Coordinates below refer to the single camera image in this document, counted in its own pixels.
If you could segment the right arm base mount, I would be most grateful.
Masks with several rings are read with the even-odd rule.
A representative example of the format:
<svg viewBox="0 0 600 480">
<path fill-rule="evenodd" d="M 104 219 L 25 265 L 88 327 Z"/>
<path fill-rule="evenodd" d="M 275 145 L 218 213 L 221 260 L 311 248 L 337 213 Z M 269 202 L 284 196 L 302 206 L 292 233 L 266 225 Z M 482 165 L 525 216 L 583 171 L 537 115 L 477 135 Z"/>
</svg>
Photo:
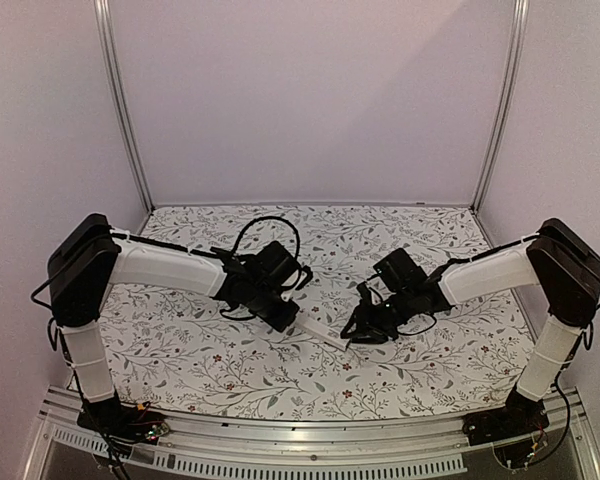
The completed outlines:
<svg viewBox="0 0 600 480">
<path fill-rule="evenodd" d="M 471 446 L 498 442 L 544 430 L 549 419 L 543 407 L 500 407 L 462 417 L 462 432 Z"/>
</svg>

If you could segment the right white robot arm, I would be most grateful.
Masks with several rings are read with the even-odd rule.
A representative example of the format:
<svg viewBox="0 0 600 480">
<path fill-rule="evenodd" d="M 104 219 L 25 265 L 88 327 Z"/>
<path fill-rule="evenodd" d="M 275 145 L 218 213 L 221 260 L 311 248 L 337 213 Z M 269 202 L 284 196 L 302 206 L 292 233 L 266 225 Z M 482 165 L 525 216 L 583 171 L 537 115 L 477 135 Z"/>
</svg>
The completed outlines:
<svg viewBox="0 0 600 480">
<path fill-rule="evenodd" d="M 554 387 L 580 344 L 590 345 L 600 311 L 600 255 L 557 218 L 534 233 L 472 257 L 451 258 L 426 272 L 403 248 L 379 260 L 374 278 L 386 298 L 361 282 L 359 303 L 340 332 L 356 344 L 381 344 L 401 337 L 417 316 L 433 317 L 480 297 L 535 288 L 546 319 L 526 366 L 497 415 L 497 427 L 517 436 L 532 424 L 536 409 Z"/>
</svg>

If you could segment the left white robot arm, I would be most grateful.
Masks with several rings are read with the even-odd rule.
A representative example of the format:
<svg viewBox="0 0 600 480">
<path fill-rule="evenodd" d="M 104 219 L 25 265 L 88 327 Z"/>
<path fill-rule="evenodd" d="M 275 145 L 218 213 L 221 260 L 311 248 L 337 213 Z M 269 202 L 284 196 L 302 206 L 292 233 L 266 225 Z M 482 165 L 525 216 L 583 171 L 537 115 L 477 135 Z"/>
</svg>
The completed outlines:
<svg viewBox="0 0 600 480">
<path fill-rule="evenodd" d="M 181 290 L 243 307 L 278 332 L 299 311 L 292 294 L 313 278 L 310 267 L 272 241 L 255 254 L 236 247 L 202 251 L 116 230 L 102 214 L 87 216 L 47 262 L 47 279 L 30 295 L 50 311 L 66 347 L 68 364 L 91 419 L 108 434 L 128 426 L 119 405 L 97 324 L 110 288 L 118 284 Z"/>
</svg>

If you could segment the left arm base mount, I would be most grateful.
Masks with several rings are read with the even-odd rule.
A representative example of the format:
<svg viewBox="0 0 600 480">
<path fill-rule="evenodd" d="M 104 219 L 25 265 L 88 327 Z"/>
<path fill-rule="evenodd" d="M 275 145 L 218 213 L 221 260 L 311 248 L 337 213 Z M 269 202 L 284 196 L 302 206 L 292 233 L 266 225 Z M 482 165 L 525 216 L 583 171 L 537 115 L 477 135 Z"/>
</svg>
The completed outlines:
<svg viewBox="0 0 600 480">
<path fill-rule="evenodd" d="M 127 444 L 156 444 L 170 433 L 166 416 L 154 411 L 150 402 L 129 406 L 117 397 L 95 403 L 85 401 L 77 424 Z"/>
</svg>

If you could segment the white remote control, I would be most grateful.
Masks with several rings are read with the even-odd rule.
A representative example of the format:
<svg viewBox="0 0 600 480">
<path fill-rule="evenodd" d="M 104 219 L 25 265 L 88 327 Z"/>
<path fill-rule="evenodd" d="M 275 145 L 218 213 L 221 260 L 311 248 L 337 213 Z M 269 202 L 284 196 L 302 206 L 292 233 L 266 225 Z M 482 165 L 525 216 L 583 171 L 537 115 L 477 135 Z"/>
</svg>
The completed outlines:
<svg viewBox="0 0 600 480">
<path fill-rule="evenodd" d="M 342 339 L 340 334 L 335 329 L 322 324 L 320 321 L 312 317 L 298 317 L 295 320 L 294 325 L 303 332 L 340 351 L 346 351 L 348 348 L 348 340 Z"/>
</svg>

